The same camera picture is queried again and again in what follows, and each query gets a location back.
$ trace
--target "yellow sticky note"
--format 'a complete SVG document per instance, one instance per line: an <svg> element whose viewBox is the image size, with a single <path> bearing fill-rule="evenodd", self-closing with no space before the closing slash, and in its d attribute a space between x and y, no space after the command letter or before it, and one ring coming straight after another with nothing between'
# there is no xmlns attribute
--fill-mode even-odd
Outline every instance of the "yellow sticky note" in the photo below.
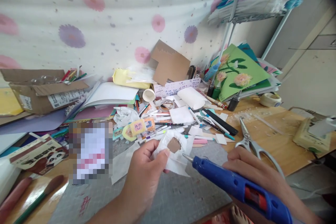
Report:
<svg viewBox="0 0 336 224"><path fill-rule="evenodd" d="M0 116L16 116L23 112L11 88L0 89Z"/></svg>

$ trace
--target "pink flower pattern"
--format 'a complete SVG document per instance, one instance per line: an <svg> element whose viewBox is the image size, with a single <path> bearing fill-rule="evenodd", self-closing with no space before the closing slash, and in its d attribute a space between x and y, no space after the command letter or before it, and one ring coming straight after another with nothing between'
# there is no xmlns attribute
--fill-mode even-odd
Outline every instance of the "pink flower pattern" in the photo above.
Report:
<svg viewBox="0 0 336 224"><path fill-rule="evenodd" d="M15 21L4 14L0 14L0 33L18 35L19 29Z"/></svg>
<svg viewBox="0 0 336 224"><path fill-rule="evenodd" d="M154 15L152 18L152 27L154 31L162 32L166 27L165 19L159 14Z"/></svg>
<svg viewBox="0 0 336 224"><path fill-rule="evenodd" d="M137 47L135 49L135 59L141 64L146 64L151 58L151 52L145 47Z"/></svg>
<svg viewBox="0 0 336 224"><path fill-rule="evenodd" d="M0 55L0 69L21 69L19 63L15 59Z"/></svg>
<svg viewBox="0 0 336 224"><path fill-rule="evenodd" d="M211 4L211 13L215 11L216 7L221 3L222 0L213 0Z"/></svg>
<svg viewBox="0 0 336 224"><path fill-rule="evenodd" d="M102 12L105 9L104 0L83 0L84 3L91 9Z"/></svg>

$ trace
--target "yellow paper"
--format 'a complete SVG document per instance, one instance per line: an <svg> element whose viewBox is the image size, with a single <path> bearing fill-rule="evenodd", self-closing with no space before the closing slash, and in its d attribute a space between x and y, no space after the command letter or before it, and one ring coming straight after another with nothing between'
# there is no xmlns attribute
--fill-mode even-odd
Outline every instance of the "yellow paper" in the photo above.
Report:
<svg viewBox="0 0 336 224"><path fill-rule="evenodd" d="M130 79L127 76L127 72L129 70L117 68L114 71L114 74L112 76L113 82L120 86L128 86L131 88L139 88L139 89L148 89L150 87L150 83L142 83L142 82L126 82L128 79Z"/></svg>
<svg viewBox="0 0 336 224"><path fill-rule="evenodd" d="M11 88L0 89L0 116L16 116L23 110Z"/></svg>

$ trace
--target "cardboard box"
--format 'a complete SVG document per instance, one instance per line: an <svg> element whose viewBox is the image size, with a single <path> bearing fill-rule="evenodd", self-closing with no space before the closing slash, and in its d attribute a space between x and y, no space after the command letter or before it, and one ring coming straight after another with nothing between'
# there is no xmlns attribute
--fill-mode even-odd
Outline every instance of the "cardboard box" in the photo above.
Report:
<svg viewBox="0 0 336 224"><path fill-rule="evenodd" d="M15 97L23 110L34 114L45 114L74 103L89 86L78 80L67 85L54 83L45 85L31 85L32 79L41 76L54 76L62 78L64 70L26 70L26 69L1 69L5 81L10 82Z"/></svg>

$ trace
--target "paintbrush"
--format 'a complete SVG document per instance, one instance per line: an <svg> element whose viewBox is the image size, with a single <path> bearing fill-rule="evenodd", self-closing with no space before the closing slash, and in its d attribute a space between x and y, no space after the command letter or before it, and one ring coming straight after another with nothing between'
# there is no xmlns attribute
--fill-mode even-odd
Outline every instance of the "paintbrush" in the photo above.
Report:
<svg viewBox="0 0 336 224"><path fill-rule="evenodd" d="M59 175L53 178L44 189L43 193L26 209L26 211L24 211L24 213L14 222L14 224L23 223L28 218L28 216L35 210L35 208L47 197L47 195L63 183L63 180L63 175Z"/></svg>

